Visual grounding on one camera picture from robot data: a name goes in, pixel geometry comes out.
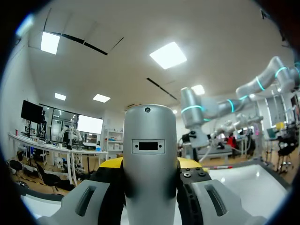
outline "black office chair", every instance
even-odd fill
[[[277,172],[287,172],[288,167],[294,166],[291,163],[290,154],[298,147],[298,138],[299,138],[299,131],[296,126],[288,127],[286,129],[286,134],[283,136],[279,136],[278,140],[278,164],[277,164]]]
[[[56,185],[60,183],[61,181],[60,177],[54,174],[45,173],[44,169],[37,162],[36,162],[36,168],[44,184],[51,186],[53,189],[53,193],[56,195],[55,190],[58,191]]]
[[[17,154],[19,161],[23,161],[23,154],[24,154],[23,151],[21,151]],[[23,165],[20,162],[16,161],[16,160],[10,160],[9,161],[9,166],[16,171],[15,174],[17,175],[17,177],[19,179],[19,180],[16,181],[16,183],[18,185],[24,187],[24,188],[29,188],[27,183],[20,180],[19,171],[21,171],[23,169]]]

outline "screw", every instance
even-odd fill
[[[185,173],[183,174],[183,176],[184,176],[184,177],[191,177],[192,175],[191,175],[189,172],[185,172]]]

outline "rectangular sensor window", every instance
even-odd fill
[[[139,142],[139,150],[158,150],[158,142]]]

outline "black ceiling strip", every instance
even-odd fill
[[[161,90],[163,90],[165,93],[167,93],[168,95],[170,94],[169,92],[167,92],[165,89],[163,89],[162,87],[159,87]]]
[[[121,40],[123,40],[123,39],[124,39],[124,38],[122,37],[122,38],[120,39],[120,41],[118,41],[118,42],[117,42],[117,43],[116,43],[116,44],[115,44],[115,45],[114,45],[114,46],[111,48],[111,50],[112,50],[112,49],[114,49],[114,48],[115,48],[115,46],[117,46],[117,45],[118,45],[118,43],[120,43],[120,42],[121,42]]]
[[[172,98],[174,98],[175,100],[178,100],[177,98],[175,98],[173,95],[169,94]]]
[[[93,45],[91,45],[91,44],[89,44],[89,43],[87,43],[87,42],[84,42],[84,40],[82,40],[82,39],[80,39],[80,38],[77,38],[77,37],[74,37],[74,36],[71,36],[71,35],[68,35],[68,34],[60,34],[60,33],[57,33],[57,32],[48,32],[48,33],[55,34],[55,35],[58,35],[58,36],[62,35],[63,37],[65,37],[65,38],[67,38],[67,39],[70,39],[70,40],[72,40],[72,41],[76,41],[76,42],[78,42],[78,43],[80,43],[80,44],[82,44],[82,45],[85,45],[85,46],[87,46],[87,47],[89,47],[89,48],[91,48],[91,49],[94,49],[94,50],[96,50],[97,52],[102,53],[103,55],[107,55],[107,54],[108,54],[108,53],[102,51],[101,49],[96,48],[95,46],[93,46]]]
[[[47,33],[50,33],[50,34],[55,34],[55,35],[61,35],[61,33],[57,33],[57,32],[50,32],[50,31],[46,31]]]
[[[45,31],[46,23],[47,23],[47,20],[48,20],[48,16],[49,16],[49,14],[50,14],[50,12],[51,12],[51,9],[52,9],[52,8],[50,8],[49,11],[48,11],[48,14],[47,14],[47,17],[46,17],[46,20],[45,20],[45,24],[44,24],[44,29],[43,29],[43,31]]]
[[[72,41],[76,41],[80,44],[83,44],[84,43],[84,40],[80,39],[80,38],[77,38],[77,37],[74,37],[74,36],[71,36],[71,35],[68,35],[68,34],[61,34],[63,37],[67,38],[67,39],[70,39]]]
[[[83,45],[88,46],[88,47],[90,47],[91,49],[94,49],[94,50],[96,50],[97,52],[102,53],[103,55],[107,55],[107,52],[104,52],[104,51],[102,51],[101,49],[96,48],[95,46],[93,46],[93,45],[91,45],[91,44],[89,44],[89,43],[87,43],[87,42],[84,42]]]
[[[171,95],[168,91],[166,91],[165,89],[163,89],[160,85],[158,85],[157,83],[155,83],[153,80],[151,80],[150,78],[147,78],[148,81],[150,81],[152,84],[154,84],[155,86],[159,87],[161,90],[163,90],[165,93],[167,93],[169,96],[171,96],[172,98],[174,98],[175,100],[177,100],[177,98],[175,98],[173,95]]]
[[[157,83],[155,83],[155,82],[154,82],[153,80],[151,80],[150,78],[147,78],[147,80],[150,81],[152,84],[154,84],[154,85],[160,87]]]

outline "ceiling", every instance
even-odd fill
[[[49,8],[45,30],[64,31],[108,55],[65,37],[56,55],[41,51]],[[164,70],[149,54],[172,41],[187,61]],[[139,103],[178,105],[180,89],[197,84],[206,96],[233,93],[275,55],[291,66],[292,51],[281,45],[276,26],[262,20],[259,7],[249,0],[58,0],[36,16],[29,58],[42,102],[122,111]],[[66,95],[66,101],[55,99],[55,92]],[[111,99],[97,102],[92,100],[96,94]]]

